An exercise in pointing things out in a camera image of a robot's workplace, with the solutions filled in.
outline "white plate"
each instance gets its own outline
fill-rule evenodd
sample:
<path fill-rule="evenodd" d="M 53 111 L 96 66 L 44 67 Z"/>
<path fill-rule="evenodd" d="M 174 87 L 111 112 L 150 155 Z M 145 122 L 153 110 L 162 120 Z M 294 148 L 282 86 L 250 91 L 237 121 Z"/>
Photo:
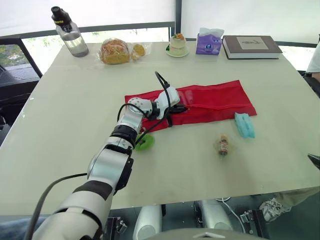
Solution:
<path fill-rule="evenodd" d="M 166 52 L 166 54 L 168 54 L 168 55 L 171 56 L 171 57 L 174 57 L 174 58 L 182 58 L 182 57 L 188 55 L 188 53 L 189 53 L 189 48 L 188 48 L 187 46 L 185 46 L 185 49 L 186 49 L 186 51 L 185 51 L 185 53 L 182 54 L 182 55 L 174 55 L 174 54 L 172 54 L 171 52 L 169 52 L 168 50 L 165 50 L 165 52 Z"/>

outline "book cover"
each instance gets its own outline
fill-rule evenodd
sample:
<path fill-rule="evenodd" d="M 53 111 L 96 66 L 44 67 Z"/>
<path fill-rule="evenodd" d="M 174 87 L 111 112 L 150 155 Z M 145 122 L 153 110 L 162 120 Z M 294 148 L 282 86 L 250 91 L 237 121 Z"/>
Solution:
<path fill-rule="evenodd" d="M 282 53 L 271 36 L 226 35 L 223 38 L 232 54 Z"/>

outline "light blue face mask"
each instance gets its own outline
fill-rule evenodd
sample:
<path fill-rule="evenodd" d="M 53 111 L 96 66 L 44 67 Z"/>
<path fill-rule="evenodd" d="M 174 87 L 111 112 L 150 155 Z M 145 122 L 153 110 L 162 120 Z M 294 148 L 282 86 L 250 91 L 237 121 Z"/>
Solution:
<path fill-rule="evenodd" d="M 254 125 L 247 113 L 235 113 L 234 119 L 236 127 L 242 137 L 254 138 L 256 136 Z"/>

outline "sneaker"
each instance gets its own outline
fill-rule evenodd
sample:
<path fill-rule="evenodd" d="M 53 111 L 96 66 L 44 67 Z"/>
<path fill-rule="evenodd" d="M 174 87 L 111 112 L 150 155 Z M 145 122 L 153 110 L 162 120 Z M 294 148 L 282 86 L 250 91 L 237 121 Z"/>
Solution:
<path fill-rule="evenodd" d="M 259 209 L 262 210 L 264 219 L 267 223 L 276 220 L 281 214 L 291 211 L 291 207 L 282 205 L 281 203 L 277 202 L 275 198 L 264 201 L 260 205 Z"/>

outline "water bottle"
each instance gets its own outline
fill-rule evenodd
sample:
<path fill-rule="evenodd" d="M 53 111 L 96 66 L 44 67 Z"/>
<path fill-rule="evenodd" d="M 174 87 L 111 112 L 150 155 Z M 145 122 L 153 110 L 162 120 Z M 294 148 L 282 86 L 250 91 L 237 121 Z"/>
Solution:
<path fill-rule="evenodd" d="M 84 57 L 89 50 L 81 36 L 78 26 L 71 21 L 69 14 L 58 6 L 51 8 L 52 19 L 56 25 L 56 31 L 64 41 L 70 53 L 75 57 Z"/>

